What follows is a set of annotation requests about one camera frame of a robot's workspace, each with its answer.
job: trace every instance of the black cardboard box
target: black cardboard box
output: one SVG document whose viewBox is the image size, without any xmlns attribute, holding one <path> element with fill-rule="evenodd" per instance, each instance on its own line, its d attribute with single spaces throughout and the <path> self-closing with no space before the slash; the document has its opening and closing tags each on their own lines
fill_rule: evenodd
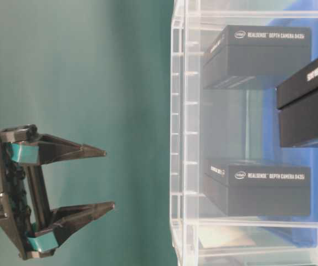
<svg viewBox="0 0 318 266">
<path fill-rule="evenodd" d="M 277 87 L 281 147 L 318 147 L 318 58 Z"/>
<path fill-rule="evenodd" d="M 309 167 L 208 160 L 203 190 L 227 216 L 310 214 Z"/>
<path fill-rule="evenodd" d="M 285 77 L 310 62 L 309 28 L 228 25 L 203 55 L 204 88 Z"/>
</svg>

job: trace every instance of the transparent storage box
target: transparent storage box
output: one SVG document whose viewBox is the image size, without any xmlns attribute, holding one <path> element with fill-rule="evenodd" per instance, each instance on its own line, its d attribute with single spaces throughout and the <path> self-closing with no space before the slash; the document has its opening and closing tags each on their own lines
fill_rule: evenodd
<svg viewBox="0 0 318 266">
<path fill-rule="evenodd" d="M 276 108 L 276 86 L 317 57 L 318 0 L 175 1 L 178 265 L 318 265 L 318 148 L 281 148 Z"/>
</svg>

